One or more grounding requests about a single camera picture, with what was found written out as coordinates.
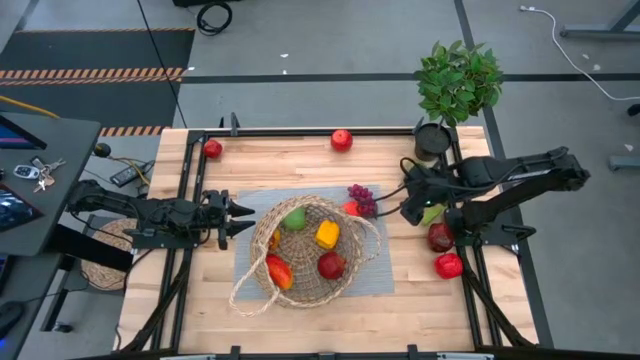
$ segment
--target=purple grapes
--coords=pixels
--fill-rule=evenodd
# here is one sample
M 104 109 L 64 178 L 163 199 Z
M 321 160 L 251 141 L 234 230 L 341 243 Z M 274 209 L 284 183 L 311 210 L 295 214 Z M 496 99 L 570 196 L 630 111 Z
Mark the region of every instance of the purple grapes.
M 375 217 L 378 212 L 378 206 L 373 200 L 373 191 L 354 184 L 347 188 L 349 196 L 358 202 L 358 212 L 364 218 Z

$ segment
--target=potted plant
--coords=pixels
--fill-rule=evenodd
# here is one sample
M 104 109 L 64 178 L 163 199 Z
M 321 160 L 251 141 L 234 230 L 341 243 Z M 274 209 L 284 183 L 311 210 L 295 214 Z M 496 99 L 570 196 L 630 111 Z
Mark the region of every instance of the potted plant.
M 431 56 L 422 58 L 422 69 L 415 72 L 419 93 L 424 97 L 420 107 L 429 115 L 429 121 L 418 124 L 415 131 L 416 156 L 429 160 L 442 154 L 451 145 L 449 127 L 467 121 L 469 115 L 494 106 L 502 93 L 501 75 L 491 49 L 480 52 L 484 44 L 468 50 L 462 41 L 454 42 L 448 49 L 436 42 Z

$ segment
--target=floor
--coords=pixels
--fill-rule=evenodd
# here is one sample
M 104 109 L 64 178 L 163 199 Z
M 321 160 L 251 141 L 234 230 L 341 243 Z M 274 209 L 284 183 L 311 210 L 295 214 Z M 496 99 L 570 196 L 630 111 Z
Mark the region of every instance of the floor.
M 234 2 L 234 19 L 227 31 L 213 38 L 196 33 L 189 75 L 210 77 L 210 83 L 181 86 L 184 120 L 189 127 L 217 126 L 221 116 L 233 111 L 244 127 L 415 124 L 422 113 L 411 81 L 229 84 L 213 76 L 411 73 L 435 41 L 446 44 L 462 38 L 454 3 Z M 475 42 L 486 42 L 487 48 L 494 49 L 505 73 L 562 74 L 575 71 L 551 42 L 550 19 L 521 13 L 518 7 L 547 10 L 559 24 L 606 23 L 628 0 L 462 3 Z M 142 4 L 151 27 L 194 25 L 194 16 L 169 0 L 142 0 Z M 14 0 L 0 3 L 0 49 L 28 7 L 32 11 L 27 11 L 26 29 L 144 27 L 137 4 L 130 0 Z M 638 42 L 560 41 L 576 64 L 590 72 L 640 73 Z M 640 95 L 640 82 L 602 85 L 614 96 Z M 592 175 L 579 192 L 546 194 L 522 206 L 525 223 L 538 229 L 530 245 L 557 348 L 640 353 L 640 282 L 634 278 L 640 272 L 636 260 L 640 256 L 640 193 L 634 186 L 640 173 L 614 174 L 607 168 L 610 155 L 638 155 L 640 118 L 625 115 L 628 105 L 609 101 L 584 81 L 509 82 L 494 108 L 507 156 L 564 145 Z M 480 116 L 469 123 L 485 125 L 485 119 Z M 178 113 L 174 127 L 182 127 Z M 111 145 L 114 155 L 152 159 L 159 139 L 102 140 Z M 103 177 L 119 168 L 99 159 L 87 166 Z M 80 227 L 73 219 L 62 222 Z M 106 353 L 113 344 L 121 302 L 113 295 L 70 295 L 61 320 L 74 323 L 77 331 L 59 334 L 34 329 L 21 359 L 36 358 L 42 349 L 52 359 Z

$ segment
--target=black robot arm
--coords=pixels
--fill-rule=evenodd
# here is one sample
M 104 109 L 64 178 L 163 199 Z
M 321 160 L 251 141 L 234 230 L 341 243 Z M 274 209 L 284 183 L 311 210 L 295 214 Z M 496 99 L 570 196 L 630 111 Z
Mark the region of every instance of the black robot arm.
M 578 190 L 589 176 L 565 147 L 506 160 L 470 157 L 445 169 L 414 164 L 405 171 L 409 196 L 402 203 L 401 213 L 417 225 L 425 207 L 468 201 L 500 184 L 514 185 L 490 200 L 468 201 L 447 212 L 446 221 L 452 230 L 475 232 L 499 213 L 547 191 Z
M 133 238 L 133 247 L 193 248 L 200 243 L 202 230 L 218 229 L 220 249 L 227 249 L 227 236 L 233 237 L 255 224 L 230 217 L 253 214 L 252 209 L 235 204 L 226 190 L 207 191 L 203 202 L 172 199 L 137 199 L 102 188 L 95 180 L 78 182 L 69 198 L 67 211 L 107 210 L 138 219 L 136 229 L 125 230 Z

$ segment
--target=orange striped tape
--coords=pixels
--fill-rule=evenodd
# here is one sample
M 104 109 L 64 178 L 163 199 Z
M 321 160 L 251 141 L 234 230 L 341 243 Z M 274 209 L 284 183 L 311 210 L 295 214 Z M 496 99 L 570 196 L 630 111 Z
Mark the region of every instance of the orange striped tape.
M 100 131 L 100 136 L 154 136 L 160 135 L 164 129 L 171 129 L 171 126 L 104 127 Z
M 182 81 L 182 68 L 0 70 L 0 85 L 102 84 L 114 82 Z
M 151 31 L 195 31 L 194 28 L 184 27 L 184 28 L 154 28 L 150 29 Z M 135 29 L 43 29 L 43 30 L 19 30 L 16 31 L 16 34 L 23 33 L 53 33 L 53 32 L 140 32 L 147 31 L 146 28 L 135 28 Z

